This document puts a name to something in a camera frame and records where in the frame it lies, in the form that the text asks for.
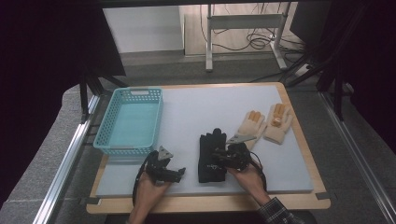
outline dark curtain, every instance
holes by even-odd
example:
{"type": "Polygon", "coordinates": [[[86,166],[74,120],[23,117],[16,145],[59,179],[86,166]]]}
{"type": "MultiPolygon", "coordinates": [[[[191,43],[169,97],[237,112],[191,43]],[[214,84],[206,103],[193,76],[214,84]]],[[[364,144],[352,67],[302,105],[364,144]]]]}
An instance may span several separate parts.
{"type": "Polygon", "coordinates": [[[99,7],[8,1],[0,17],[2,203],[56,120],[64,92],[83,74],[125,73],[99,7]]]}
{"type": "Polygon", "coordinates": [[[354,88],[351,102],[396,153],[395,10],[394,1],[373,1],[340,65],[354,88]]]}

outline aluminum rail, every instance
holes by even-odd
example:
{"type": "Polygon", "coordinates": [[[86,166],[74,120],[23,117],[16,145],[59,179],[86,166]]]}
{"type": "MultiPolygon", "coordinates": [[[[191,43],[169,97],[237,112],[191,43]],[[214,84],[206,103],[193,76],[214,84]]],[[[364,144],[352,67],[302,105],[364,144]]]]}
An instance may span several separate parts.
{"type": "Polygon", "coordinates": [[[337,128],[338,132],[343,137],[343,140],[346,143],[346,146],[349,150],[349,153],[356,163],[359,171],[361,172],[361,176],[363,177],[364,181],[367,184],[367,187],[372,192],[376,202],[378,203],[379,208],[381,209],[385,219],[388,223],[394,224],[396,223],[396,210],[392,201],[388,194],[385,192],[384,187],[375,176],[375,173],[370,168],[369,163],[364,158],[358,144],[353,139],[351,133],[349,132],[347,126],[343,121],[341,121],[337,115],[332,110],[332,100],[328,94],[323,92],[319,93],[319,96],[323,100],[324,104],[327,106],[327,110],[332,118],[335,127],[337,128]]]}
{"type": "MultiPolygon", "coordinates": [[[[91,98],[89,103],[90,114],[92,114],[96,110],[99,100],[99,96],[93,96],[91,98]]],[[[59,166],[59,169],[52,180],[49,191],[47,192],[47,195],[44,198],[44,201],[35,216],[35,220],[33,221],[34,224],[47,223],[49,221],[54,206],[64,187],[64,182],[69,175],[69,172],[73,166],[79,149],[84,141],[84,136],[87,133],[88,128],[90,127],[91,121],[92,116],[90,116],[84,123],[78,125],[73,139],[64,155],[64,159],[62,160],[62,163],[59,166]]]]}

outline sleeve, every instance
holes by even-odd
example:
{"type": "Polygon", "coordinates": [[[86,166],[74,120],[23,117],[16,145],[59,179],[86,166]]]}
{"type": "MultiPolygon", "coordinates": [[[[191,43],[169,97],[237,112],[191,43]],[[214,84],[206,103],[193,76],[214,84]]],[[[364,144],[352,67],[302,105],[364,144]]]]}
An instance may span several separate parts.
{"type": "Polygon", "coordinates": [[[304,224],[295,217],[278,198],[272,199],[269,203],[259,208],[258,213],[267,224],[304,224]]]}

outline human arm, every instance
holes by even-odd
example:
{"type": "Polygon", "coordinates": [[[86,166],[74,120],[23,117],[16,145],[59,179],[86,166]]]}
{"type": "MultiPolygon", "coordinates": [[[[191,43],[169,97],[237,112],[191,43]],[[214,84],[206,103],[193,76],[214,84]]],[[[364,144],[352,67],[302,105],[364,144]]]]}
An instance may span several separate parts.
{"type": "Polygon", "coordinates": [[[271,199],[269,197],[267,191],[264,190],[259,172],[252,164],[243,171],[238,171],[233,168],[227,168],[227,171],[236,178],[239,185],[249,193],[260,206],[258,213],[263,218],[264,223],[304,223],[302,220],[295,217],[278,198],[271,199]]]}
{"type": "Polygon", "coordinates": [[[171,182],[155,185],[146,172],[140,176],[134,208],[129,215],[130,224],[143,224],[149,211],[160,201],[171,182]]]}

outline wrist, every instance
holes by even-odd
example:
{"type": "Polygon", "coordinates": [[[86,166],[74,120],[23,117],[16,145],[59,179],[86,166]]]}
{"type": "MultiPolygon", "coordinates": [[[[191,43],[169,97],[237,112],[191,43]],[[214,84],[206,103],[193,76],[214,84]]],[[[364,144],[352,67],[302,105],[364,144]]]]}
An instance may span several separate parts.
{"type": "Polygon", "coordinates": [[[148,209],[134,207],[129,215],[130,224],[144,224],[147,215],[149,214],[148,209]]]}
{"type": "Polygon", "coordinates": [[[270,196],[263,189],[250,192],[250,195],[253,197],[254,201],[259,204],[259,206],[263,206],[271,201],[270,196]]]}

